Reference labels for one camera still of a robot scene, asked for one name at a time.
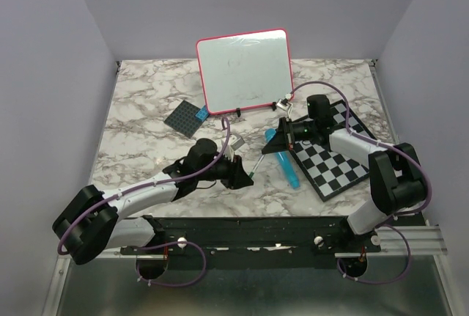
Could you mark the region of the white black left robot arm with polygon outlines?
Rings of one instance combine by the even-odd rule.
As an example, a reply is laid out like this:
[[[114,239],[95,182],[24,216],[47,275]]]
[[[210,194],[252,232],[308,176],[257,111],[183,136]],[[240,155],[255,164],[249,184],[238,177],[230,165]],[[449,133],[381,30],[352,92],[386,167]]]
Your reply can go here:
[[[187,155],[148,180],[110,191],[83,187],[52,225],[57,251],[78,265],[114,247],[135,246],[153,254],[163,237],[148,218],[133,214],[181,199],[201,181],[218,181],[229,190],[254,184],[239,155],[226,155],[214,141],[199,139]]]

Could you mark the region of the white whiteboard marker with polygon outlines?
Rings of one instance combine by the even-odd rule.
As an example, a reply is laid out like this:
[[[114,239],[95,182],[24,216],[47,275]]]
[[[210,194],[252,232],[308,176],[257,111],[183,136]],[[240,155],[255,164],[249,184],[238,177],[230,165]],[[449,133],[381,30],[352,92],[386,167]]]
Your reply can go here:
[[[254,164],[254,167],[252,168],[252,170],[250,172],[254,172],[254,174],[256,173],[257,169],[259,168],[260,164],[262,163],[263,159],[265,158],[265,155],[264,154],[261,154],[259,159],[257,160],[257,162]]]

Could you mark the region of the pink framed whiteboard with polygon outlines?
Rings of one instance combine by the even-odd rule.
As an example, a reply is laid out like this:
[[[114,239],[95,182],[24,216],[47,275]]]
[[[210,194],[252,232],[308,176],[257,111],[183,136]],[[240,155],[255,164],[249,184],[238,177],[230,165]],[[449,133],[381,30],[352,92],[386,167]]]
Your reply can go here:
[[[283,28],[200,39],[196,56],[211,115],[272,106],[293,93],[289,40]]]

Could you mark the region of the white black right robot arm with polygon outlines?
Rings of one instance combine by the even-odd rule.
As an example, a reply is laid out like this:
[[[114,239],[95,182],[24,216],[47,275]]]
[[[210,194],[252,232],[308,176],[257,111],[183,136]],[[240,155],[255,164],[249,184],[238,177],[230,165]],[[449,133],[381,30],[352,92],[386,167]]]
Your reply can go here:
[[[293,150],[298,142],[309,142],[368,169],[370,197],[342,221],[337,233],[343,250],[356,250],[363,235],[394,216],[415,213],[418,203],[429,201],[430,184],[412,145],[392,145],[364,136],[350,127],[348,116],[336,121],[326,95],[309,96],[306,103],[307,120],[281,117],[262,154]]]

